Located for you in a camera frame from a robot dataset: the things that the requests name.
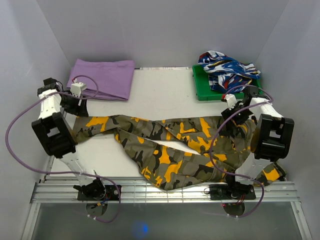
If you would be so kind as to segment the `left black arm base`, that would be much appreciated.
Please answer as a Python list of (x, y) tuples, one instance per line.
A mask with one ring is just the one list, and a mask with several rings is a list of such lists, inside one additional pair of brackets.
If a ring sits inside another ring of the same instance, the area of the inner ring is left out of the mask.
[(76, 199), (78, 201), (104, 201), (107, 199), (108, 201), (118, 201), (119, 200), (119, 194), (122, 191), (122, 186), (117, 185), (118, 188), (116, 188), (114, 185), (105, 185), (106, 189), (106, 196), (101, 199), (95, 199), (93, 197), (87, 197), (82, 192), (78, 192)]

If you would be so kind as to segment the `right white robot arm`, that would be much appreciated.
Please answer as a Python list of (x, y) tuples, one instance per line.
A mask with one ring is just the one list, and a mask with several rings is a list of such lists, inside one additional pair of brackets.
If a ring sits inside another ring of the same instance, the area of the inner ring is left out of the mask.
[(243, 94), (243, 100), (237, 100), (229, 91), (222, 97), (227, 108), (221, 115), (227, 121), (225, 129), (229, 136), (244, 138), (246, 121), (253, 119), (255, 123), (248, 157), (234, 175), (226, 177), (225, 191), (232, 199), (244, 199), (253, 191), (253, 180), (263, 169), (288, 155), (295, 125), (293, 119), (274, 109), (272, 98), (262, 94), (257, 86), (246, 86)]

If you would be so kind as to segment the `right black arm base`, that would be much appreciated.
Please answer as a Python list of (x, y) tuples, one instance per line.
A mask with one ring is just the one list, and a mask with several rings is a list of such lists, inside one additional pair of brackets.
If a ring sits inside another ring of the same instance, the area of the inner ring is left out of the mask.
[(211, 200), (255, 200), (256, 194), (254, 188), (245, 190), (231, 188), (227, 184), (210, 184), (209, 195)]

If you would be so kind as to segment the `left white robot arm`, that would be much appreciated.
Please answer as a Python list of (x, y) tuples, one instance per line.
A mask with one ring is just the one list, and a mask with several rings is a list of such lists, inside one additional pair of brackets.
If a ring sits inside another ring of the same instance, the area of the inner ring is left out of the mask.
[(59, 86), (58, 81), (47, 78), (44, 86), (37, 89), (37, 96), (41, 100), (38, 120), (31, 123), (31, 127), (49, 156), (54, 156), (63, 162), (78, 180), (74, 188), (89, 199), (102, 200), (107, 191), (97, 176), (87, 176), (87, 170), (82, 166), (77, 154), (76, 135), (67, 123), (62, 110), (77, 117), (87, 117), (87, 100), (82, 92), (87, 88), (76, 78), (66, 91)]

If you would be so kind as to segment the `camouflage cargo trousers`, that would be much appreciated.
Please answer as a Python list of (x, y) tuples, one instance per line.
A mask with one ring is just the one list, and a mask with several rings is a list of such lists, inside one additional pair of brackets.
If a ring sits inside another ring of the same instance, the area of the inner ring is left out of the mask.
[(249, 156), (253, 120), (245, 137), (218, 131), (220, 116), (147, 120), (126, 115), (77, 117), (73, 131), (81, 161), (99, 175), (143, 177), (170, 191), (225, 182)]

